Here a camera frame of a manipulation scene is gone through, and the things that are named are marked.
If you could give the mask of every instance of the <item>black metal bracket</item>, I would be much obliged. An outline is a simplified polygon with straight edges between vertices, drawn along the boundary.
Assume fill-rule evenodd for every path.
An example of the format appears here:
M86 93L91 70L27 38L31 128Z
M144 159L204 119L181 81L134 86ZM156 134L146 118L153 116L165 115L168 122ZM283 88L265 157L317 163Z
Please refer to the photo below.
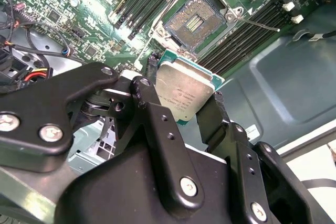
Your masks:
M190 217L204 202L204 192L191 163L172 112L161 106L154 85L144 77L135 77L131 83L135 99L135 115L130 122L115 121L117 133L116 154L140 141L148 144L153 171L165 209L181 219ZM190 190L181 183L187 178Z
M14 129L1 132L0 165L33 172L57 169L73 143L69 117L78 111L71 110L69 104L76 108L74 101L82 103L89 94L111 87L117 79L114 70L91 63L1 97L0 115L12 115L18 122ZM60 139L47 142L41 138L47 125L56 127ZM53 138L53 132L47 134Z

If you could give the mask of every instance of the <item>bolt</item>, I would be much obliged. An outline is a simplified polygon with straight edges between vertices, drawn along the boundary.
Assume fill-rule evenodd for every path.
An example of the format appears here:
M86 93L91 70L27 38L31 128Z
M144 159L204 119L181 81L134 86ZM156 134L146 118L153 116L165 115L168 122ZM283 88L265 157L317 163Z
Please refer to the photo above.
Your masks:
M102 71L104 74L107 74L107 75L109 75L109 76L113 75L112 70L109 69L109 68L106 68L106 67L105 67L105 68L102 68L101 71Z
M267 152L272 152L272 149L268 145L264 145Z
M146 86L150 86L150 85L151 85L150 82L149 82L148 80L146 80L145 78L142 78L142 79L140 80L140 82L141 82L142 84L146 85Z
M243 128L240 127L239 125L236 125L236 128L237 128L237 130L238 130L239 132L243 132L243 131L244 131Z
M20 125L20 120L14 115L0 115L0 131L12 131Z
M180 185L182 188L182 191L190 197L194 197L197 194L197 186L195 183L189 179L189 178L182 178L180 181Z
M63 131L57 126L47 125L42 127L39 135L46 142L56 142L63 137Z
M263 221L263 222L265 222L265 221L267 220L267 215L266 215L264 209L261 207L261 205L259 205L259 204L256 203L256 202L253 202L253 203L251 204L251 209L252 209L253 213L255 214L255 216L256 216L259 220L261 220L261 221Z

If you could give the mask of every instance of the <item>mounting hole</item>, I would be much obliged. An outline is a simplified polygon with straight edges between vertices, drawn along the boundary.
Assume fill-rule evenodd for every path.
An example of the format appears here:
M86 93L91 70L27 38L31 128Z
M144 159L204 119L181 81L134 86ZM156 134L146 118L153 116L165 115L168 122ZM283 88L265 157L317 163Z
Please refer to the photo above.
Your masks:
M142 78L142 79L140 80L140 82L141 82L142 84L146 85L146 86L150 86L150 85L151 85L151 84L149 83L149 81L146 80L146 79L144 79L144 78Z
M23 60L24 62L30 62L32 59L31 59L28 55L23 55L23 56L22 56L22 60Z
M255 175L255 172L252 168L249 168L248 171L252 174L252 175Z
M117 112L120 112L123 110L123 108L125 107L125 104L123 104L122 102L117 102L115 104L115 107L114 109L117 111Z
M170 140L174 140L175 139L175 136L173 133L169 133L168 136L167 136L168 139Z

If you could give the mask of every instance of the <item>black cable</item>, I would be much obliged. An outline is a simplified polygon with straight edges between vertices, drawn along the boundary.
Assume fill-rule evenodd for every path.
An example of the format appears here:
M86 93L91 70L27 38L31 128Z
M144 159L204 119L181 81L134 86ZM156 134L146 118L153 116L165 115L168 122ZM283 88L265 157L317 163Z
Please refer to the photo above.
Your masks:
M336 36L336 31L331 31L330 33L323 34L322 38L326 39L326 38L330 38L330 37L333 37L333 36Z
M15 21L15 17L14 17L14 7L13 7L13 1L12 0L8 0L9 6L10 6L10 11L11 11L11 16L10 16L10 20L9 20L9 27L10 27L10 31L9 31L9 35L7 37L8 41L12 40L13 37L13 32L14 32L14 21Z
M31 47L32 49L37 50L37 48L35 47L35 45L34 45L34 43L33 43L33 41L32 41L32 37L31 37L31 35L30 35L30 30L29 30L29 29L26 29L26 39L27 39L28 44L30 45L30 47ZM36 55L37 55L37 57L40 59L40 61L43 62L43 66L44 66L45 68L49 68L49 67L50 67L49 62L48 62L48 60L46 59L46 57L45 57L44 55L42 55L42 54L36 54Z
M20 24L17 26L17 28L18 28L18 27L22 27L22 26L28 26L28 25L39 25L39 26L45 26L45 27L48 27L48 28L49 28L50 30L52 30L55 34L58 35L58 37L62 40L62 42L63 42L65 48L66 48L67 50L70 51L70 47L69 47L67 41L65 40L64 36L63 36L57 29L53 28L53 26L51 26L51 25L49 25L49 24L46 24L46 23L43 23L43 22L22 22L22 23L20 23Z

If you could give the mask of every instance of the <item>cable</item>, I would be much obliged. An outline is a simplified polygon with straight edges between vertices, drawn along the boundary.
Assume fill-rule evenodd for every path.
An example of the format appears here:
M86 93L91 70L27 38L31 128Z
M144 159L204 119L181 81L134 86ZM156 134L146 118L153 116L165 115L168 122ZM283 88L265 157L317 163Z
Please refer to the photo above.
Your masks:
M69 47L67 41L65 40L64 36L57 29L55 29L51 25L43 23L43 22L22 22L22 23L20 23L17 26L17 28L22 27L22 26L28 26L28 25L46 26L49 29L51 29L52 31L54 31L58 35L58 37L62 40L63 44L65 45L65 48L68 50L67 57L69 56L69 54L70 54L70 47Z
M42 72L30 73L28 76L25 77L25 81L29 81L31 78L37 77L37 76L43 76L44 78L46 78L47 74L42 73Z
M26 29L26 39L28 41L28 44L30 45L30 47L34 50L37 50L36 46L34 45L33 41L32 41L32 37L30 35L30 30L29 29ZM40 61L42 61L43 63L43 66L45 68L49 68L50 65L49 65L49 62L48 60L46 59L46 57L42 54L36 54L37 57L40 59Z
M12 0L8 0L8 3L9 3L9 6L10 6L11 16L9 18L10 19L10 21L9 21L10 31L9 31L9 35L7 37L7 40L11 41L12 37L13 37L13 32L14 32L14 20L15 20L15 17L14 17L13 1Z

